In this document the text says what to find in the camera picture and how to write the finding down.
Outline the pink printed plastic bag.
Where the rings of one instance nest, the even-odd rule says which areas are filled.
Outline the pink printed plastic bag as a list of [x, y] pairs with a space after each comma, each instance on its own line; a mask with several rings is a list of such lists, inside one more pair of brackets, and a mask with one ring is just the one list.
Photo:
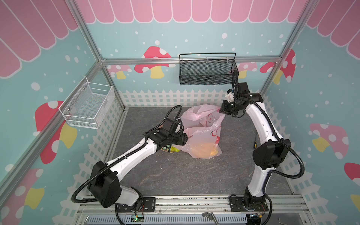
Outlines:
[[185, 111], [182, 116], [184, 133], [188, 136], [186, 145], [175, 145], [174, 147], [189, 153], [190, 146], [195, 143], [214, 143], [218, 146], [220, 154], [222, 151], [219, 147], [221, 135], [221, 123], [225, 115], [219, 112], [219, 106], [201, 105], [195, 106]]

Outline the yellow banana bunch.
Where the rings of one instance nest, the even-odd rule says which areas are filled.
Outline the yellow banana bunch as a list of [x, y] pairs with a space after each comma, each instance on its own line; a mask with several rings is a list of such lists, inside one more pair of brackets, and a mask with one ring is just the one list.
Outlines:
[[210, 159], [217, 156], [220, 151], [214, 143], [198, 142], [190, 146], [189, 153], [195, 158]]

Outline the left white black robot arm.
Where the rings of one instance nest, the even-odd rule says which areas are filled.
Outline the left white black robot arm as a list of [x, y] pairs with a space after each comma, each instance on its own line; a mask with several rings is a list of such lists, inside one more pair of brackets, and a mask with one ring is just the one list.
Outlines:
[[173, 145], [186, 144], [188, 136], [180, 118], [181, 111], [182, 106], [174, 106], [157, 126], [143, 133], [143, 139], [133, 148], [106, 163], [97, 162], [90, 178], [72, 194], [71, 201], [76, 204], [99, 202], [104, 208], [125, 205], [133, 212], [141, 210], [144, 196], [120, 182], [147, 157], [160, 150], [170, 152]]

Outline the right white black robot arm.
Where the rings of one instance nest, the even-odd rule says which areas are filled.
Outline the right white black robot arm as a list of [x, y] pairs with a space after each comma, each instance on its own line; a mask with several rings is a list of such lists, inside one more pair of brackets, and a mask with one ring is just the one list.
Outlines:
[[[246, 187], [243, 197], [231, 196], [229, 201], [233, 211], [266, 210], [269, 198], [266, 187], [270, 177], [276, 173], [285, 178], [299, 179], [305, 173], [305, 165], [300, 156], [291, 148], [291, 141], [284, 139], [275, 129], [260, 93], [251, 93], [245, 82], [239, 82], [238, 72], [232, 73], [232, 88], [227, 92], [220, 113], [239, 118], [240, 111], [249, 115], [252, 120], [260, 146], [253, 151], [256, 164], [250, 184]], [[285, 174], [276, 168], [285, 160], [288, 153], [296, 158], [300, 171], [295, 175]]]

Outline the green custard apple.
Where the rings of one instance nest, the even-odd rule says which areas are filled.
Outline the green custard apple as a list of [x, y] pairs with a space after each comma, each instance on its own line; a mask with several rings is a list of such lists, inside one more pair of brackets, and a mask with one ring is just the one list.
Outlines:
[[174, 153], [174, 152], [180, 152], [181, 150], [173, 147], [172, 145], [167, 145], [163, 148], [161, 148], [162, 151], [168, 152], [168, 153]]

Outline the black yellow screwdriver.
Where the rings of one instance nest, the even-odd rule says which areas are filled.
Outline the black yellow screwdriver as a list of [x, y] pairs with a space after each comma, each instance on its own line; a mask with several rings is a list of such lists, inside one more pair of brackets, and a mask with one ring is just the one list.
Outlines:
[[253, 146], [254, 150], [257, 148], [257, 136], [258, 136], [258, 133], [256, 132], [255, 139], [254, 139], [254, 146]]

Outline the black mesh wall basket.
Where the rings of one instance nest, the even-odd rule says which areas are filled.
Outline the black mesh wall basket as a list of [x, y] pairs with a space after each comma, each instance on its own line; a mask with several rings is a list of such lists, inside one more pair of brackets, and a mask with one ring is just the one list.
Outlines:
[[239, 70], [236, 53], [183, 53], [179, 55], [179, 82], [190, 85], [234, 84]]

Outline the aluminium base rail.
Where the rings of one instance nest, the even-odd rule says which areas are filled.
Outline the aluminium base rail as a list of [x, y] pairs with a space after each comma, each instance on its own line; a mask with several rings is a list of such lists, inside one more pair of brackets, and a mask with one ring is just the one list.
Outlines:
[[77, 211], [75, 225], [314, 225], [310, 209], [301, 195], [271, 195], [252, 211], [240, 203], [239, 196], [188, 195], [153, 196], [144, 210], [131, 212], [122, 206], [103, 208], [99, 203], [86, 203]]

